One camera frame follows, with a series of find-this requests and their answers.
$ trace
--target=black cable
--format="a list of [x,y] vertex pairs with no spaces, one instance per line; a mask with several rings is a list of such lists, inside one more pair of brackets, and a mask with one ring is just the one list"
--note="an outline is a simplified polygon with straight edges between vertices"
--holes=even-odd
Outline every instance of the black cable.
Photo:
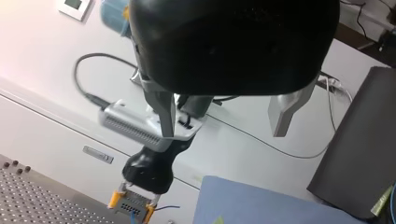
[[183,125],[185,128],[188,128],[189,126],[190,126],[190,123],[191,123],[191,116],[190,115],[188,115],[187,116],[187,121],[186,121],[186,123]]
[[225,125],[231,127],[231,128],[236,129],[237,131],[239,131],[239,132],[241,132],[241,133],[244,133],[244,134],[246,134],[246,135],[248,135],[248,136],[250,136],[250,137],[256,139],[257,141],[259,141],[259,142],[261,142],[261,143],[267,145],[268,147],[270,147],[270,148],[276,150],[277,152],[280,152],[280,153],[282,153],[282,154],[284,154],[284,155],[286,155],[286,156],[289,156],[289,157],[292,157],[292,158],[295,158],[295,159],[303,159],[303,160],[314,159],[314,158],[320,156],[321,154],[323,154],[323,152],[325,152],[325,151],[327,150],[327,147],[329,146],[329,145],[327,145],[327,146],[326,146],[323,150],[321,150],[318,154],[313,155],[313,156],[306,156],[306,157],[305,157],[305,156],[296,156],[296,155],[293,155],[293,154],[289,154],[289,153],[287,153],[287,152],[285,152],[285,151],[282,151],[282,150],[280,150],[279,148],[273,147],[273,146],[267,144],[266,142],[262,141],[260,138],[254,136],[253,134],[247,133],[247,132],[245,132],[245,131],[243,131],[243,130],[241,130],[241,129],[239,129],[239,128],[237,128],[237,127],[235,127],[235,126],[233,126],[233,125],[231,125],[231,124],[229,124],[229,123],[226,123],[226,122],[222,121],[221,119],[217,119],[217,118],[215,118],[215,117],[213,117],[213,116],[211,116],[211,115],[208,115],[208,116],[209,116],[210,118],[212,118],[212,119],[215,119],[215,120],[217,120],[217,121],[219,121],[219,122],[221,122],[221,123],[223,123],[223,124],[225,124]]
[[168,205],[168,206],[165,206],[165,207],[161,207],[161,208],[157,208],[157,209],[155,209],[154,211],[160,211],[160,210],[163,210],[163,209],[166,209],[166,208],[180,208],[180,206],[177,206],[177,205]]
[[75,63],[74,69],[73,69],[73,79],[74,79],[74,83],[76,85],[76,88],[78,89],[78,91],[85,96],[89,101],[91,101],[92,103],[94,103],[95,105],[99,105],[102,109],[106,108],[108,105],[110,105],[109,102],[107,102],[106,100],[96,96],[96,95],[92,95],[90,93],[87,93],[86,91],[84,91],[84,89],[82,89],[79,81],[78,81],[78,66],[79,64],[84,61],[85,59],[89,59],[89,58],[93,58],[93,57],[107,57],[107,58],[111,58],[114,59],[116,61],[119,61],[121,63],[125,63],[129,66],[131,66],[132,68],[134,68],[135,70],[137,70],[137,66],[129,63],[121,58],[118,58],[116,56],[110,55],[110,54],[106,54],[106,53],[90,53],[90,54],[86,54],[83,55],[81,57],[79,57]]
[[215,102],[224,102],[224,101],[230,101],[233,100],[235,98],[238,98],[239,96],[230,96],[230,97],[225,97],[225,98],[220,98],[220,99],[213,99],[213,101]]
[[361,5],[361,9],[359,9],[359,14],[358,14],[358,17],[356,18],[356,22],[358,23],[359,27],[363,30],[364,37],[365,37],[367,40],[370,40],[370,41],[371,41],[371,39],[369,39],[369,37],[367,37],[366,30],[364,30],[364,27],[361,25],[361,22],[359,21],[359,18],[361,17],[361,11],[363,10],[363,7],[364,7],[365,5],[366,5],[366,3],[363,3],[363,4]]
[[354,4],[354,3],[344,2],[344,1],[342,1],[342,0],[340,0],[340,3],[345,4],[345,5],[360,7],[359,13],[358,13],[358,17],[356,18],[356,23],[357,23],[357,24],[359,25],[359,27],[363,30],[364,37],[365,37],[367,40],[372,41],[369,37],[367,37],[366,30],[364,30],[364,27],[361,25],[361,22],[359,21],[359,18],[361,17],[361,11],[363,10],[363,7],[366,5],[366,3],[363,3],[363,4]]

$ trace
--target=power cable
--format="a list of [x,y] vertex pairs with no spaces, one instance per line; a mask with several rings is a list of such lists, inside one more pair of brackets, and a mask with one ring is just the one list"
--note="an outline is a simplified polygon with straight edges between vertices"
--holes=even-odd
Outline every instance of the power cable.
[[359,18],[361,17],[361,12],[362,12],[362,10],[363,10],[363,7],[366,5],[366,3],[354,4],[354,3],[344,2],[344,1],[342,1],[342,0],[340,0],[340,3],[345,4],[345,5],[360,7],[359,13],[358,13],[358,17],[356,18],[356,23],[357,23],[357,24],[359,25],[359,27],[363,30],[364,37],[365,37],[367,40],[372,41],[369,37],[367,37],[366,30],[364,29],[364,27],[361,25],[361,22],[359,21]]
[[84,91],[84,89],[82,89],[82,87],[78,81],[78,66],[79,66],[79,64],[86,59],[94,58],[94,57],[110,58],[110,59],[119,61],[121,63],[127,64],[127,65],[131,66],[132,68],[134,68],[135,70],[137,70],[137,66],[132,63],[129,63],[121,58],[118,58],[116,56],[106,54],[106,53],[90,53],[90,54],[83,55],[77,59],[77,61],[75,62],[74,69],[73,69],[73,79],[74,79],[74,83],[76,85],[77,90],[79,91],[79,93],[81,93],[85,98],[87,98],[93,104],[99,105],[102,109],[105,109],[106,107],[108,107],[110,105],[110,103],[96,95],[93,95],[93,94],[90,94],[90,93],[87,93],[86,91]]
[[[347,94],[350,103],[352,103],[352,95],[349,93],[349,91],[347,91],[347,90],[344,89],[344,88],[342,88],[342,89],[340,89],[340,90],[341,90],[341,91],[344,91],[344,92]],[[327,77],[326,77],[326,92],[327,92],[327,95],[328,95],[329,112],[330,112],[330,118],[331,118],[331,122],[332,122],[332,128],[333,128],[333,130],[334,130],[334,132],[335,132],[335,131],[336,131],[336,128],[335,128],[335,124],[334,124],[334,120],[333,120],[333,115],[332,115],[332,102],[331,102],[331,99],[330,99],[330,83],[329,83],[329,79],[328,79]],[[239,132],[241,132],[241,133],[244,133],[244,134],[248,135],[248,136],[251,137],[251,138],[254,138],[255,140],[257,140],[257,141],[259,141],[259,142],[261,142],[261,143],[267,145],[268,147],[274,149],[275,151],[277,151],[277,152],[279,152],[279,153],[281,153],[281,154],[283,154],[283,155],[286,155],[286,156],[295,158],[295,159],[309,160],[309,159],[314,159],[314,158],[316,158],[316,157],[319,157],[321,154],[323,154],[323,153],[327,150],[327,148],[328,148],[328,146],[329,146],[329,144],[330,144],[330,143],[329,143],[329,144],[328,144],[325,148],[323,148],[319,153],[317,153],[317,154],[315,154],[315,155],[312,155],[312,156],[299,156],[299,155],[293,155],[293,154],[290,154],[290,153],[288,153],[288,152],[285,152],[285,151],[283,151],[283,150],[281,150],[281,149],[279,149],[279,148],[277,148],[277,147],[273,147],[273,146],[267,144],[266,142],[262,141],[260,138],[254,136],[253,134],[248,133],[248,132],[245,132],[245,131],[243,131],[243,130],[241,130],[241,129],[239,129],[239,128],[237,128],[237,127],[235,127],[235,126],[233,126],[233,125],[231,125],[231,124],[229,124],[229,123],[226,123],[226,122],[222,121],[221,119],[217,119],[217,118],[215,118],[215,117],[213,117],[213,116],[211,116],[211,115],[209,115],[209,114],[207,114],[207,115],[208,115],[210,118],[212,118],[212,119],[215,119],[215,120],[217,120],[217,121],[219,121],[219,122],[221,122],[221,123],[223,123],[223,124],[225,124],[225,125],[227,125],[227,126],[229,126],[229,127],[231,127],[231,128],[236,129],[237,131],[239,131]]]

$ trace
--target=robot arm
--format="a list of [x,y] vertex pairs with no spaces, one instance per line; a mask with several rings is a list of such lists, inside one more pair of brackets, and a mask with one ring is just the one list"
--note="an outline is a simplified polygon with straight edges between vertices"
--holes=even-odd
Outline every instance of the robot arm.
[[[130,33],[145,98],[141,118],[122,105],[101,113],[107,128],[144,145],[126,182],[156,194],[173,181],[215,95],[273,95],[274,136],[310,98],[338,24],[338,0],[130,0]],[[174,93],[183,103],[176,105]]]

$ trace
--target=white wall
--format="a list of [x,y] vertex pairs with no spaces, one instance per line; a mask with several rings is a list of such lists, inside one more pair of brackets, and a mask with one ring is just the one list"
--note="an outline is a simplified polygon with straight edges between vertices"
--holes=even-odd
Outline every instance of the white wall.
[[[363,8],[363,14],[368,14],[373,18],[376,18],[378,21],[389,23],[387,21],[389,9],[379,0],[351,0],[349,2],[357,3],[357,4],[361,4],[365,2],[366,6],[364,6]],[[396,5],[396,0],[384,0],[384,2],[388,3],[388,5],[390,5],[391,7]],[[340,22],[358,31],[363,35],[362,29],[356,23],[358,13],[359,13],[358,7],[351,7],[341,4]],[[364,15],[360,17],[359,21],[361,22],[361,25],[364,27],[367,36],[369,38],[372,38],[373,40],[378,40],[379,37],[385,31],[384,28],[379,26],[378,24],[368,21],[367,18],[364,17]]]

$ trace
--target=cabinet drawer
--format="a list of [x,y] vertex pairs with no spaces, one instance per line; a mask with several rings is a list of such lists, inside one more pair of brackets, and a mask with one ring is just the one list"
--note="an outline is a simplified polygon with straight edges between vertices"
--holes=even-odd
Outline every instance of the cabinet drawer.
[[[109,202],[122,180],[121,169],[127,155],[2,96],[0,107],[1,154],[101,203]],[[113,162],[108,164],[84,153],[85,146],[113,157]],[[151,223],[192,223],[198,194],[198,189],[175,180],[159,206],[172,204],[181,208],[159,211]]]

